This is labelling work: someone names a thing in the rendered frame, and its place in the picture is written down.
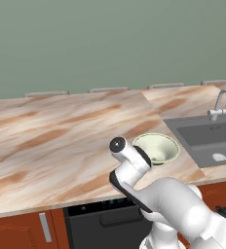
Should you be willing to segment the pale green bowl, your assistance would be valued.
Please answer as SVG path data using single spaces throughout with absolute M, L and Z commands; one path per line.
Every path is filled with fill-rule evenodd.
M 162 133 L 144 133 L 137 136 L 132 144 L 140 147 L 153 165 L 161 165 L 175 160 L 180 147 L 175 140 Z

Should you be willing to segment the grey sink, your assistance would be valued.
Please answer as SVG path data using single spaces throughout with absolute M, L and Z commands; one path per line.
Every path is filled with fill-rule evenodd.
M 200 168 L 226 164 L 226 114 L 164 119 L 171 132 Z

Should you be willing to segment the grey stool back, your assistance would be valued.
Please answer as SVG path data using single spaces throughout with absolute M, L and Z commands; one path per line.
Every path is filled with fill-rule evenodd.
M 152 84 L 148 85 L 147 89 L 163 89 L 163 88 L 178 88 L 185 87 L 184 83 L 163 83 L 163 84 Z
M 209 80 L 209 81 L 201 81 L 201 86 L 223 85 L 223 84 L 226 84 L 226 80 Z
M 37 91 L 24 93 L 23 97 L 43 97 L 43 96 L 55 96 L 55 95 L 68 95 L 69 90 L 52 90 L 52 91 Z
M 130 87 L 123 86 L 123 87 L 94 88 L 94 89 L 88 89 L 88 93 L 99 93 L 99 92 L 110 92 L 110 91 L 126 91 L 126 90 L 130 90 Z

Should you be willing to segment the black dishwasher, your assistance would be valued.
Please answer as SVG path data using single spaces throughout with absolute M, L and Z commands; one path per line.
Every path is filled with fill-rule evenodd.
M 70 249 L 139 249 L 152 228 L 126 197 L 65 207 L 63 214 Z

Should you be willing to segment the silver tap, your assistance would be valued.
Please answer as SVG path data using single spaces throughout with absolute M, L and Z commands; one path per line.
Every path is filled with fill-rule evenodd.
M 220 108 L 220 103 L 222 100 L 222 96 L 223 94 L 226 93 L 226 89 L 222 89 L 216 99 L 215 105 L 213 109 L 210 109 L 207 111 L 207 115 L 209 117 L 209 119 L 213 122 L 215 122 L 217 120 L 217 117 L 219 115 L 225 115 L 226 114 L 226 109 L 221 109 Z

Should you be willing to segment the red-brown cupboard door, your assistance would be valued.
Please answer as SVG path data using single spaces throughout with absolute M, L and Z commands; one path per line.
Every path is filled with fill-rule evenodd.
M 203 201 L 212 210 L 216 206 L 226 207 L 226 182 L 199 186 Z
M 47 243 L 39 219 L 45 212 L 52 236 Z M 0 218 L 0 249 L 58 249 L 57 236 L 50 211 Z

